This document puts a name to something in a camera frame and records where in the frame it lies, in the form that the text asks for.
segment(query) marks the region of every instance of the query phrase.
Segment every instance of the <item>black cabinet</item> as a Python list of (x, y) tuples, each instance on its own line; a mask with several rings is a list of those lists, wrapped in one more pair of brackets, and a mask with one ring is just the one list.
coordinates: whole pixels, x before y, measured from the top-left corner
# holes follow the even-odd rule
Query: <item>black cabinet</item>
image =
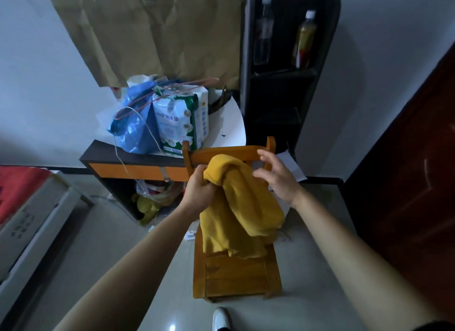
[[(277, 141), (276, 152), (294, 152), (313, 98), (333, 34), (338, 24), (340, 0), (272, 0), (272, 47), (267, 65), (253, 65), (255, 21), (262, 0), (250, 0), (245, 103), (247, 145), (265, 145), (267, 136)], [(315, 33), (309, 66), (295, 69), (292, 50), (307, 10), (316, 10)]]

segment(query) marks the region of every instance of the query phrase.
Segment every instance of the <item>white wall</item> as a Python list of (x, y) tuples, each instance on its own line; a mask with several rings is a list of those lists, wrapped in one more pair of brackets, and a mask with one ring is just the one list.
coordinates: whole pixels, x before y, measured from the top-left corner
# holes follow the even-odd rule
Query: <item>white wall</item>
[(113, 102), (99, 88), (50, 0), (0, 0), (0, 164), (83, 167)]
[(455, 0), (341, 3), (296, 155), (346, 180), (455, 41)]

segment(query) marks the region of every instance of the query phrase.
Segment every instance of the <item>yellow towel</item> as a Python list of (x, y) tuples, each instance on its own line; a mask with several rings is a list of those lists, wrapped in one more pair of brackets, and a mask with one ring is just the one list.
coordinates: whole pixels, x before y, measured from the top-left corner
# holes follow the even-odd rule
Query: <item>yellow towel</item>
[(204, 253), (227, 249), (230, 256), (240, 258), (267, 254), (264, 239), (281, 227), (284, 214), (267, 185), (252, 172), (232, 156), (210, 160), (204, 179), (222, 188), (200, 215)]

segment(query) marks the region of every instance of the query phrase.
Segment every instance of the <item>drawer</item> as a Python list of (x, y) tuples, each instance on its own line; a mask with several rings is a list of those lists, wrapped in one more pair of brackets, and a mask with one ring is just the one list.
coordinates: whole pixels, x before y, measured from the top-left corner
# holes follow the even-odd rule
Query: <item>drawer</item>
[[(164, 180), (161, 170), (157, 166), (135, 166), (108, 163), (89, 163), (90, 167), (101, 178), (117, 179), (143, 179), (143, 180)], [(165, 167), (169, 179), (173, 181), (188, 181), (188, 173), (185, 167)]]

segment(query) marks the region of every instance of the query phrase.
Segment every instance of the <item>chair seat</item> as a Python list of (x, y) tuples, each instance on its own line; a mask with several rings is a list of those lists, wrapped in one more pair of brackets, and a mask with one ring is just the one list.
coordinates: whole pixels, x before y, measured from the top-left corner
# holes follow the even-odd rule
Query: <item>chair seat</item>
[(197, 228), (194, 243), (193, 298), (262, 294), (265, 298), (282, 291), (273, 244), (265, 246), (262, 258), (229, 257), (227, 251), (205, 254), (202, 231)]

